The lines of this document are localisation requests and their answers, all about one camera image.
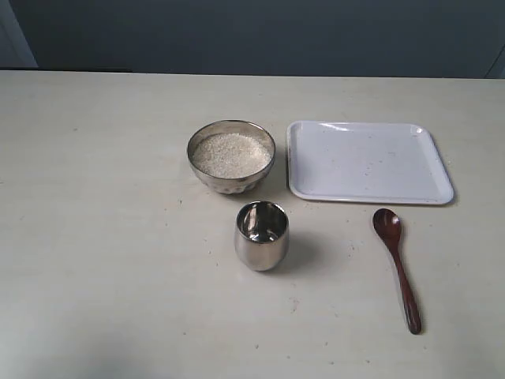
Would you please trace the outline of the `dark red wooden spoon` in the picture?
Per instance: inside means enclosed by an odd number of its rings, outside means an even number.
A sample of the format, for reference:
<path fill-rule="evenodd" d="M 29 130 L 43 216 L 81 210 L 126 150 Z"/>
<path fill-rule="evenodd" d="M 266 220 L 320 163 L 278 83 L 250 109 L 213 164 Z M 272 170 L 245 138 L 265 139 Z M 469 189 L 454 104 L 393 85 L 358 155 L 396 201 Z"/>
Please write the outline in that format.
<path fill-rule="evenodd" d="M 406 316 L 407 328 L 413 335 L 422 332 L 421 315 L 417 308 L 417 301 L 406 271 L 403 267 L 399 247 L 402 239 L 402 224 L 399 217 L 390 209 L 380 208 L 372 217 L 372 225 L 376 234 L 383 241 L 391 254 L 398 274 L 403 309 Z"/>

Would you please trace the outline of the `white cooked rice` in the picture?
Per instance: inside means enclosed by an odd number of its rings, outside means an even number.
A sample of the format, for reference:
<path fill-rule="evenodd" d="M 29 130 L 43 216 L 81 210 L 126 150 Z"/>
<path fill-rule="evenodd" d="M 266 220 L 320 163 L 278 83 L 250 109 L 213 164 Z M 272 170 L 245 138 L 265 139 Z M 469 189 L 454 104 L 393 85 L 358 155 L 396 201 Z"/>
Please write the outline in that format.
<path fill-rule="evenodd" d="M 193 164 L 216 178 L 244 178 L 263 170 L 272 154 L 259 141 L 239 133 L 220 133 L 200 142 Z"/>

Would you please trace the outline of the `hammered metal rice bowl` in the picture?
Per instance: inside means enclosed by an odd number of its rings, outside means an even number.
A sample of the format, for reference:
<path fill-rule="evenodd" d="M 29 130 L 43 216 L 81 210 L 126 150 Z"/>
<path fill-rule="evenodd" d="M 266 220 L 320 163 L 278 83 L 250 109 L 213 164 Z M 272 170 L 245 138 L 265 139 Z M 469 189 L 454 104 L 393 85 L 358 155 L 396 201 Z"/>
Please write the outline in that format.
<path fill-rule="evenodd" d="M 263 170 L 244 178 L 216 178 L 198 170 L 192 160 L 197 145 L 207 137 L 220 133 L 239 133 L 256 139 L 272 154 L 270 163 Z M 210 189 L 224 194 L 244 193 L 261 183 L 273 168 L 275 153 L 276 145 L 270 133 L 257 124 L 243 120 L 222 120 L 200 128 L 191 136 L 186 149 L 189 165 L 195 176 Z"/>

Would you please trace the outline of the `steel cup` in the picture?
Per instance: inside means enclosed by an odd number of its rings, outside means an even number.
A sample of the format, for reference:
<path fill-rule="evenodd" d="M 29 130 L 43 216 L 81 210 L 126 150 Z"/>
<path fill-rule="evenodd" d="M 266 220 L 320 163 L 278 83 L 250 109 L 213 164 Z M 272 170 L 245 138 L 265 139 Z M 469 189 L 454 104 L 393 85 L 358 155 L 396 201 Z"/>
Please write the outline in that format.
<path fill-rule="evenodd" d="M 289 236 L 289 219 L 279 205 L 270 201 L 253 201 L 244 205 L 236 217 L 235 253 L 249 269 L 266 272 L 285 258 Z"/>

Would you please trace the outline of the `white rectangular plastic tray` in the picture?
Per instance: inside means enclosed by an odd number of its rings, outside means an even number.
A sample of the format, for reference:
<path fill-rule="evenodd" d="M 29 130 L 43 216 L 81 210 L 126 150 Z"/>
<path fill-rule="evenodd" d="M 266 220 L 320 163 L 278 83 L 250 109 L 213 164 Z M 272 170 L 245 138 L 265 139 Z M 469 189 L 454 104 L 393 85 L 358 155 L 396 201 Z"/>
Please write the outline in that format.
<path fill-rule="evenodd" d="M 296 121 L 286 130 L 288 184 L 307 201 L 446 205 L 454 189 L 425 128 Z"/>

